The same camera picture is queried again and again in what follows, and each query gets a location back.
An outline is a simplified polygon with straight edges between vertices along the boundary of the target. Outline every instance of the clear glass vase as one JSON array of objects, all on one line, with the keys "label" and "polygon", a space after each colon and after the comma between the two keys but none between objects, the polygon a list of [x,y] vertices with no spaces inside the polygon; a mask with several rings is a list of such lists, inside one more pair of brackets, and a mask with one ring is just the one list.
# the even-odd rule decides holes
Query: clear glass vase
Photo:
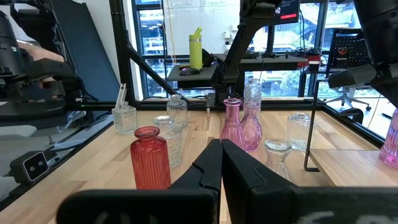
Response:
[{"label": "clear glass vase", "polygon": [[257,149],[262,138],[261,125],[256,117],[259,104],[254,102],[245,102],[243,104],[243,108],[244,117],[241,121],[243,138],[246,150],[253,151]]},{"label": "clear glass vase", "polygon": [[311,118],[305,113],[298,113],[287,118],[285,140],[291,143],[293,149],[305,151],[307,148],[310,123]]},{"label": "clear glass vase", "polygon": [[381,147],[379,157],[387,165],[398,168],[398,109],[392,115],[386,141]]},{"label": "clear glass vase", "polygon": [[159,128],[142,127],[134,132],[138,138],[130,146],[136,188],[167,189],[171,185],[169,155]]},{"label": "clear glass vase", "polygon": [[261,83],[260,80],[249,78],[244,86],[243,101],[245,103],[253,102],[258,103],[259,107],[256,111],[256,117],[259,119],[261,110]]},{"label": "clear glass vase", "polygon": [[170,97],[167,102],[167,114],[174,118],[175,125],[179,128],[184,128],[188,125],[188,106],[187,102],[181,100],[180,94],[175,94]]},{"label": "clear glass vase", "polygon": [[176,127],[169,115],[155,117],[154,124],[160,129],[159,136],[167,141],[170,167],[178,166],[182,160],[182,129]]},{"label": "clear glass vase", "polygon": [[220,139],[229,139],[235,145],[246,151],[244,144],[242,126],[239,122],[239,106],[242,105],[242,100],[230,98],[224,100],[226,119],[224,128],[221,132]]},{"label": "clear glass vase", "polygon": [[264,143],[264,147],[267,151],[266,167],[281,177],[290,180],[285,160],[292,151],[292,145],[287,141],[275,139],[267,140]]},{"label": "clear glass vase", "polygon": [[114,128],[119,134],[131,134],[137,129],[137,110],[123,101],[112,109]]}]

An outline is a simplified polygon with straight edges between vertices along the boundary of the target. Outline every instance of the pink glass vase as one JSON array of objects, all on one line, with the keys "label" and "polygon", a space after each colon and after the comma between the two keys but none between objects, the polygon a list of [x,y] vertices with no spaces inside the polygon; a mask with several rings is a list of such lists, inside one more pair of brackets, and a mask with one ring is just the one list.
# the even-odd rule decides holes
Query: pink glass vase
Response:
[{"label": "pink glass vase", "polygon": [[246,151],[244,144],[241,123],[239,122],[239,106],[242,105],[242,100],[230,98],[225,99],[226,119],[220,139],[229,139],[235,145]]},{"label": "pink glass vase", "polygon": [[398,168],[398,109],[392,115],[386,141],[381,147],[379,157],[387,165]]},{"label": "pink glass vase", "polygon": [[262,129],[259,120],[257,119],[257,112],[259,104],[255,102],[248,102],[243,104],[244,117],[241,121],[243,139],[247,151],[257,149],[261,138]]},{"label": "pink glass vase", "polygon": [[130,153],[137,189],[167,189],[171,185],[167,143],[159,133],[156,127],[134,132],[138,139],[131,144]]}]

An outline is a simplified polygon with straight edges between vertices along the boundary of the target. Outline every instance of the monitor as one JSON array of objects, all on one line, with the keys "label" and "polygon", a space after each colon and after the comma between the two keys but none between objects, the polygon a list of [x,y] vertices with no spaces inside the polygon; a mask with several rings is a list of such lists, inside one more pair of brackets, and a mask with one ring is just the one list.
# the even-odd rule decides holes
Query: monitor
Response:
[{"label": "monitor", "polygon": [[300,0],[283,0],[275,9],[274,25],[299,21]]}]

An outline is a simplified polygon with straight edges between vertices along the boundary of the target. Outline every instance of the wooden tabletop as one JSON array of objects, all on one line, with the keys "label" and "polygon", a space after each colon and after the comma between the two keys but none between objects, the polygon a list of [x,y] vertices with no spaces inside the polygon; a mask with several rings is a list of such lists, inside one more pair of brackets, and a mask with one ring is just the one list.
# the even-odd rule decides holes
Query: wooden tabletop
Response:
[{"label": "wooden tabletop", "polygon": [[331,185],[398,187],[397,169],[379,159],[380,151],[311,150],[310,157]]},{"label": "wooden tabletop", "polygon": [[[264,141],[271,138],[283,139],[287,117],[297,112],[262,111],[260,123],[263,137],[259,147],[251,155],[265,162]],[[165,114],[165,111],[139,111],[139,126],[152,125],[153,117],[162,114]],[[183,131],[183,161],[171,170],[172,181],[188,169],[211,139],[219,138],[225,119],[224,113],[217,112],[207,114],[202,111],[189,111],[188,115],[189,125]],[[373,145],[324,112],[317,112],[315,124],[317,126],[312,144],[314,149],[376,150]],[[4,209],[0,213],[0,223],[55,223],[57,207],[66,196],[74,192],[85,189],[135,189],[129,152],[129,146],[135,139],[134,135],[119,135],[113,126],[110,127]],[[293,151],[287,158],[286,164],[292,182],[301,186],[330,184],[321,172],[305,172],[303,160],[303,153],[298,151]],[[220,212],[220,222],[229,223],[228,207],[223,192]]]}]

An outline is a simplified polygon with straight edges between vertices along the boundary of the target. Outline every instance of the green water bottle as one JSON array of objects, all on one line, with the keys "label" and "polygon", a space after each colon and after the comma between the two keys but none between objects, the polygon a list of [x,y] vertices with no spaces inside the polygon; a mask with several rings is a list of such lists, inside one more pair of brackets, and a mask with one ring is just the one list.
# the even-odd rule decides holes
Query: green water bottle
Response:
[{"label": "green water bottle", "polygon": [[201,69],[203,63],[201,60],[201,27],[194,34],[189,35],[189,64],[191,68]]}]

